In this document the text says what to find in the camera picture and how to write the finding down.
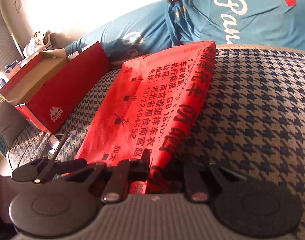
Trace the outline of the white clutter on shelf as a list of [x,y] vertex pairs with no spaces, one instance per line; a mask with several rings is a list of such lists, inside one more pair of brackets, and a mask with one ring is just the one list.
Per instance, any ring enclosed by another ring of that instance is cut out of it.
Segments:
[[37,51],[52,50],[51,34],[52,32],[50,30],[46,31],[44,34],[37,31],[25,46],[23,50],[24,57],[29,57]]

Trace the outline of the red nonwoven shopping bag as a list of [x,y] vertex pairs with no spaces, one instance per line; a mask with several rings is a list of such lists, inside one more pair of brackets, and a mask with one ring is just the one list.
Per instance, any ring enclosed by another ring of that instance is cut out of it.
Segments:
[[125,61],[76,157],[115,166],[148,150],[148,180],[131,191],[168,193],[164,171],[206,100],[215,55],[215,43],[203,41]]

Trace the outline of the shiny smartphone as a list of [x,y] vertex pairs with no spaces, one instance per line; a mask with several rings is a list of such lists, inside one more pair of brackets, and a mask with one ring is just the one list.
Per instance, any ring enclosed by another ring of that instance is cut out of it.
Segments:
[[66,138],[65,134],[52,134],[41,151],[39,158],[47,157],[50,160],[55,160],[63,147]]

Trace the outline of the houndstooth blue white bedsheet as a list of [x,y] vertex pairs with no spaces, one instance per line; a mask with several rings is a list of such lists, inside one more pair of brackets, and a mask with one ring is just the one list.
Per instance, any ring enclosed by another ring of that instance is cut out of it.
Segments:
[[[180,153],[213,158],[288,189],[303,217],[285,239],[305,239],[305,52],[222,46],[206,103]],[[242,239],[183,194],[135,196],[106,208],[72,239]]]

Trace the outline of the red Kappa shoe box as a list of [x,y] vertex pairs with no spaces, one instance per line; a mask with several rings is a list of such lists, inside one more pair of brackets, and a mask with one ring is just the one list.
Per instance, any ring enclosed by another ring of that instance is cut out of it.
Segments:
[[43,51],[17,71],[0,94],[38,129],[54,134],[110,68],[99,42],[71,57]]

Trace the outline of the blue printed pillow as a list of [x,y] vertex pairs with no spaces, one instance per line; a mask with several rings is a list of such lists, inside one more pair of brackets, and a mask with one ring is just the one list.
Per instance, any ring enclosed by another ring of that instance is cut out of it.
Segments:
[[116,62],[199,41],[305,50],[305,0],[162,0],[100,26],[65,52],[99,42]]

